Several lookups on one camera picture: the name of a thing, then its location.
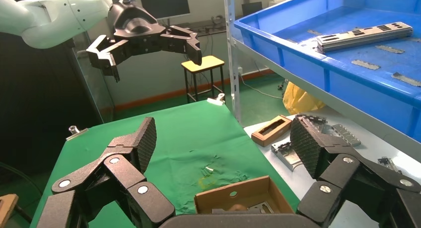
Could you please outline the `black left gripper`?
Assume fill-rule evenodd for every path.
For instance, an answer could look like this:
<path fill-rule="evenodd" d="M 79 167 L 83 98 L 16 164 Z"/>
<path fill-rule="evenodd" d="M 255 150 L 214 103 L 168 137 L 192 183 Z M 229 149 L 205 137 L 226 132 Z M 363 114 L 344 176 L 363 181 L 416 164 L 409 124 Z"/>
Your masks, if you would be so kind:
<path fill-rule="evenodd" d="M 117 2 L 111 5 L 107 23 L 112 38 L 98 36 L 86 49 L 90 64 L 105 76 L 120 81 L 117 65 L 132 56 L 161 50 L 186 55 L 200 66 L 202 51 L 196 32 L 171 25 L 167 29 L 135 2 Z"/>

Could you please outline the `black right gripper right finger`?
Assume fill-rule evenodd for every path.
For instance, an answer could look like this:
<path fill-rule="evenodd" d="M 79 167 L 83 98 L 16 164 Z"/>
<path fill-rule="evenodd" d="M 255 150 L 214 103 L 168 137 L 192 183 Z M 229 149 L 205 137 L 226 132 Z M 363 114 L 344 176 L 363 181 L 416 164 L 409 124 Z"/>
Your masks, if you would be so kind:
<path fill-rule="evenodd" d="M 318 132 L 305 117 L 291 124 L 291 146 L 313 185 L 297 213 L 328 227 L 345 201 L 358 205 L 381 228 L 421 225 L 421 186 L 364 158 L 344 139 Z"/>

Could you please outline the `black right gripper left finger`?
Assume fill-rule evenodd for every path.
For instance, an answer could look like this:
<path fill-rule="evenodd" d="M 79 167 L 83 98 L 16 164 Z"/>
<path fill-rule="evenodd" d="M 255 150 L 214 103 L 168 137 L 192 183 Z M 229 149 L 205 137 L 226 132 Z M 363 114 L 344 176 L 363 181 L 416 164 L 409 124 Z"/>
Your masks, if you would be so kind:
<path fill-rule="evenodd" d="M 156 140 L 152 117 L 135 132 L 115 137 L 99 158 L 52 185 L 37 227 L 86 228 L 112 202 L 137 228 L 161 226 L 175 208 L 145 176 Z"/>

